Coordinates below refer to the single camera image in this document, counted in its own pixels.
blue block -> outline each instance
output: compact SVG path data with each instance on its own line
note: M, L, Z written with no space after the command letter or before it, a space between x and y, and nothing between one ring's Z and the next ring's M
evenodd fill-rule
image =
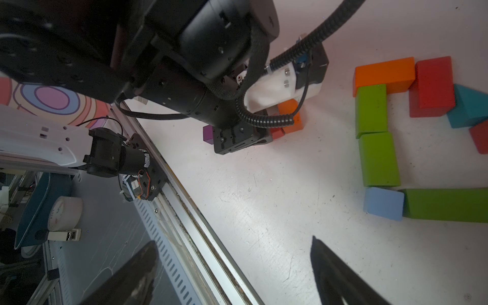
M405 194L379 187L366 189L364 212L401 221Z
M488 94L455 84L456 106L447 113L452 128L475 126L488 119Z

white tape roll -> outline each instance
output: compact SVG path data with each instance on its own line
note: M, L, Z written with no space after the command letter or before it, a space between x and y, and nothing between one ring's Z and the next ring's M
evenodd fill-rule
M47 228L49 231L68 231L76 227L83 210L83 201L78 197L60 196L53 205Z

black cable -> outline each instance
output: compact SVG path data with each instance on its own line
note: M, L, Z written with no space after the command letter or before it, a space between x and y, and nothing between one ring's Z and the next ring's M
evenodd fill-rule
M297 109L295 109L295 111L293 111L293 113L291 114L292 116L296 116L297 113L300 111L300 108L304 104L304 101L305 101L305 98L306 98L306 94L308 92L308 82L310 81L310 65L308 65L307 67L308 68L307 68L307 71L306 71L304 92L302 93L302 98L300 99L300 102L298 103Z
M298 103L297 109L290 114L282 114L277 116L265 116L254 114L246 109L244 106L244 96L239 97L236 100L236 110L237 114L241 119L243 119L246 123L256 126L259 128L278 128L278 127L286 127L291 126L295 123L293 117L300 111L302 105L305 101L306 94L308 92L308 83L310 81L310 66L311 66L311 58L312 56L308 54L308 58L306 61L306 78L305 78L305 86L304 91L302 94L302 98Z
M344 0L339 7L309 35L293 47L273 58L269 63L271 71L278 70L322 43L348 21L364 2L365 0Z
M138 119L148 119L148 120L160 120L160 121L166 121L166 120L181 120L181 119L186 119L188 116L181 114L181 113L175 113L175 114L154 114L154 113L144 113L144 112L134 112L130 110L123 109L121 107L121 102L123 99L116 99L115 100L115 105L117 108L126 116L132 117L132 118L138 118Z
M249 23L251 26L249 66L247 68L247 74L241 84L235 91L229 91L227 88L225 88L220 79L206 85L207 88L219 99L232 101L240 96L244 96L245 92L261 77L262 69L266 64L266 59L268 58L269 40L253 18L249 19Z
M119 122L119 120L116 120L116 119L111 118L109 116L99 117L99 118L93 118L93 119L90 119L90 120L86 120L84 122L79 123L77 126L81 126L81 125L83 125L85 123L88 123L88 122L91 122L91 121L94 121L94 120L99 120L99 119L111 119L111 120L116 121L117 123L119 123L119 126L121 127L121 135L123 135L123 127L122 127L122 124Z

purple block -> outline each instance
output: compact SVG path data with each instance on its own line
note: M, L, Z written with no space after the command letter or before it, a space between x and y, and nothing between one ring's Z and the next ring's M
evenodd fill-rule
M203 127L203 141L213 145L213 127L207 125Z

green block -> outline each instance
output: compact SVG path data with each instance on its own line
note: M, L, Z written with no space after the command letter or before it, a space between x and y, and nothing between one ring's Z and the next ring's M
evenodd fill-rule
M387 131L386 85L360 87L356 95L356 139Z
M401 191L405 193L405 217L488 223L488 188Z
M389 132L370 133L359 138L364 186L399 186L400 172L393 137Z

